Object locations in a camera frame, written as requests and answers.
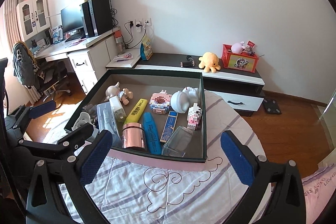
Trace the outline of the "white plug adapter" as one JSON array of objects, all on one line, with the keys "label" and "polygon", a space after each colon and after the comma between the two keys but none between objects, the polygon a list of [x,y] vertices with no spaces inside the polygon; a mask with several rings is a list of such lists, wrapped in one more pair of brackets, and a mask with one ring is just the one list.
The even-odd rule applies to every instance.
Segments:
[{"label": "white plug adapter", "polygon": [[95,125],[93,125],[91,123],[91,117],[87,112],[83,111],[83,112],[80,113],[79,118],[76,120],[76,122],[72,126],[72,130],[76,130],[86,123],[89,123],[93,126],[93,133],[92,133],[91,137],[89,137],[87,139],[87,141],[93,142],[94,139],[96,138],[97,134],[98,134],[98,129],[96,128]]}]

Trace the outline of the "yellow highlighter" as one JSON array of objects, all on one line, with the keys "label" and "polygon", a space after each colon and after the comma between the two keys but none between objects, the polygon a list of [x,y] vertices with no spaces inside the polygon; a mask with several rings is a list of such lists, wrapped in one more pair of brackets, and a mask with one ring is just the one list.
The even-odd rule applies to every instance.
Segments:
[{"label": "yellow highlighter", "polygon": [[139,99],[139,101],[136,103],[134,108],[131,110],[129,115],[126,117],[126,120],[124,121],[124,124],[127,123],[137,123],[139,119],[141,118],[142,113],[144,112],[146,106],[147,106],[148,100],[147,99]]}]

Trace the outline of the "baby doll figurine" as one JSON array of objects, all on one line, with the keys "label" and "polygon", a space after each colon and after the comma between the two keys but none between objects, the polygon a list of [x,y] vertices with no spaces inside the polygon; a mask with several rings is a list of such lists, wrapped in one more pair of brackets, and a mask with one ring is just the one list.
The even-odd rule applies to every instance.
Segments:
[{"label": "baby doll figurine", "polygon": [[133,98],[133,92],[127,88],[120,89],[120,83],[118,82],[106,89],[105,96],[105,101],[108,101],[110,98],[117,96],[124,105],[128,105],[129,100]]}]

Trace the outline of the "blue marker pen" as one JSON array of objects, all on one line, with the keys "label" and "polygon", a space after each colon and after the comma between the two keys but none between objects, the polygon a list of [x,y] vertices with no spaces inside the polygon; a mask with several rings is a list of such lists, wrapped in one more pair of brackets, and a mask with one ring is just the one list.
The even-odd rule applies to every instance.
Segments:
[{"label": "blue marker pen", "polygon": [[150,112],[143,113],[142,125],[148,151],[153,155],[161,155],[162,149],[153,116]]}]

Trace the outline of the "pink block donut model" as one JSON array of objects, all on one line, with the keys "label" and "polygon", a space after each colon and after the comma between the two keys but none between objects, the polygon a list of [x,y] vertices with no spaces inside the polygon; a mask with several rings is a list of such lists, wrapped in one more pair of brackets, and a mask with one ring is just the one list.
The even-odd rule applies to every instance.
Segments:
[{"label": "pink block donut model", "polygon": [[170,108],[171,96],[166,90],[153,93],[149,101],[150,110],[155,114],[167,114]]}]

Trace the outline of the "blue gold slim box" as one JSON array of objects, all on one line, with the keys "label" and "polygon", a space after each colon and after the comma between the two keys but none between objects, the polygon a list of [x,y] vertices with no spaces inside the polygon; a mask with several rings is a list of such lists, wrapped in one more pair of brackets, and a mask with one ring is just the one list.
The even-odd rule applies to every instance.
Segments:
[{"label": "blue gold slim box", "polygon": [[175,111],[169,111],[167,120],[163,128],[160,142],[166,143],[170,139],[170,137],[174,132],[177,119],[178,119],[178,113]]}]

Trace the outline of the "white round toy lamp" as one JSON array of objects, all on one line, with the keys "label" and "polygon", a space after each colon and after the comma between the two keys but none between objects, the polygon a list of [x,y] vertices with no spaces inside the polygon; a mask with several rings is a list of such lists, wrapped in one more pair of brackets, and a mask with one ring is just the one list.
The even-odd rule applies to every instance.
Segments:
[{"label": "white round toy lamp", "polygon": [[200,104],[199,89],[189,86],[175,92],[170,98],[171,108],[181,114],[187,112],[195,103]]}]

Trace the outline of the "white block figure model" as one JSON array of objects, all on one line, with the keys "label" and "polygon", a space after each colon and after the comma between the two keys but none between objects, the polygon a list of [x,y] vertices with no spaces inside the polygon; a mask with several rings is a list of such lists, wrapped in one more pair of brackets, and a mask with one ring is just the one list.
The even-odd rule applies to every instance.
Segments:
[{"label": "white block figure model", "polygon": [[199,128],[202,118],[202,108],[194,103],[188,110],[187,114],[187,128],[190,130],[197,130]]}]

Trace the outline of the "black office chair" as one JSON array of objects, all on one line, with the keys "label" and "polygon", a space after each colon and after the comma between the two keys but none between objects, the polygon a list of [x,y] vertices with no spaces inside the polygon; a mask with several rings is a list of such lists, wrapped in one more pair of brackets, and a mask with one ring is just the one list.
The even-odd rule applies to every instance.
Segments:
[{"label": "black office chair", "polygon": [[38,63],[26,44],[19,41],[13,47],[13,66],[18,81],[28,89],[35,88],[41,96],[45,96],[44,100],[54,100],[58,93],[72,95],[69,89],[61,88],[70,85],[64,61]]}]

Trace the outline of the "rose gold tape roll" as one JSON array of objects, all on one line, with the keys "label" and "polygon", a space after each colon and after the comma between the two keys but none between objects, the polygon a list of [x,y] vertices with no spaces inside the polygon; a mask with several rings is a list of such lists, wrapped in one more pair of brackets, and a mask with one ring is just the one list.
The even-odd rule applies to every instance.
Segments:
[{"label": "rose gold tape roll", "polygon": [[146,151],[145,133],[142,124],[130,122],[123,125],[122,147],[124,149]]}]

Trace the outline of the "white desk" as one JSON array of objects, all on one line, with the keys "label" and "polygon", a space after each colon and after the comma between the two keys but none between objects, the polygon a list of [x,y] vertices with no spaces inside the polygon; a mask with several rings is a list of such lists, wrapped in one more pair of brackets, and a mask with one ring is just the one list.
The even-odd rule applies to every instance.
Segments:
[{"label": "white desk", "polygon": [[115,27],[92,38],[53,44],[39,51],[36,58],[47,62],[69,60],[83,92],[88,94],[117,54],[114,33],[119,30],[120,27]]}]

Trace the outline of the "white glass door cabinet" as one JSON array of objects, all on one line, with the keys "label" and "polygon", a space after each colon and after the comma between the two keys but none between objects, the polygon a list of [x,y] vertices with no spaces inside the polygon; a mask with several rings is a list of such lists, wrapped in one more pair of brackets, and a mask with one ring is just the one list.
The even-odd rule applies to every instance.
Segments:
[{"label": "white glass door cabinet", "polygon": [[24,42],[50,28],[47,0],[26,0],[17,4],[16,9],[19,32]]}]

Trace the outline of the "white side table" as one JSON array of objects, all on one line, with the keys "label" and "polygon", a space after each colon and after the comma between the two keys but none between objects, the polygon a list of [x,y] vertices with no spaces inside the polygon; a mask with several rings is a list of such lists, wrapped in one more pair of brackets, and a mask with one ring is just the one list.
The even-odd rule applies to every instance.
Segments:
[{"label": "white side table", "polygon": [[106,69],[133,68],[140,58],[138,48],[126,50],[125,53],[115,56],[105,67]]}]

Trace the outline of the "orange cap bottle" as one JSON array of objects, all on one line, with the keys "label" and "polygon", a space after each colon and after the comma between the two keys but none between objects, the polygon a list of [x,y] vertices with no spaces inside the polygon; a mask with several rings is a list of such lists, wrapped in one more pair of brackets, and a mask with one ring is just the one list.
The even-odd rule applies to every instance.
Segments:
[{"label": "orange cap bottle", "polygon": [[120,30],[117,30],[114,32],[114,39],[116,42],[116,47],[117,47],[117,51],[118,54],[123,54],[125,52],[124,49],[124,42],[123,42],[123,37],[122,37],[122,33]]}]

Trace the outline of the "red toy storage box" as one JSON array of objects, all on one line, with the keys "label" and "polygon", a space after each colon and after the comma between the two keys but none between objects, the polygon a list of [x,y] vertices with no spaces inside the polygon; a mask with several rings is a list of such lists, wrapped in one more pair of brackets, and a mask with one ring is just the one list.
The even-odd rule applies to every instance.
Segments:
[{"label": "red toy storage box", "polygon": [[256,54],[248,55],[248,53],[245,52],[241,54],[233,53],[231,51],[231,45],[223,44],[221,60],[226,69],[255,73],[259,58]]}]

